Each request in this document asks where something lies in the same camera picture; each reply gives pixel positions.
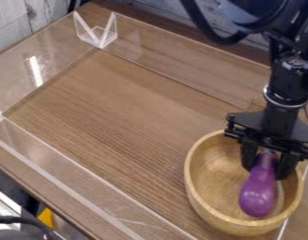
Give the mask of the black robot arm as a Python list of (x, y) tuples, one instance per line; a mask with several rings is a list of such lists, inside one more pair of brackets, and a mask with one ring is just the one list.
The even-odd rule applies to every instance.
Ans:
[(221, 45), (239, 43), (253, 34), (270, 42), (271, 78), (263, 88), (266, 106), (259, 112), (227, 115), (225, 135), (241, 143), (242, 165), (251, 170), (258, 149), (281, 152), (277, 179), (286, 179), (308, 159), (308, 121), (299, 116), (308, 105), (308, 0), (222, 0), (237, 32), (225, 37), (206, 19), (197, 0), (182, 6), (206, 37)]

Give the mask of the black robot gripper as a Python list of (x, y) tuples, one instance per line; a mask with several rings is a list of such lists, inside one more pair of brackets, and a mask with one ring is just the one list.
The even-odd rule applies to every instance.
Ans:
[(298, 109), (273, 104), (258, 112), (230, 112), (225, 135), (241, 143), (242, 166), (251, 171), (259, 147), (283, 153), (278, 162), (277, 180), (285, 180), (299, 160), (308, 159), (308, 125), (298, 118)]

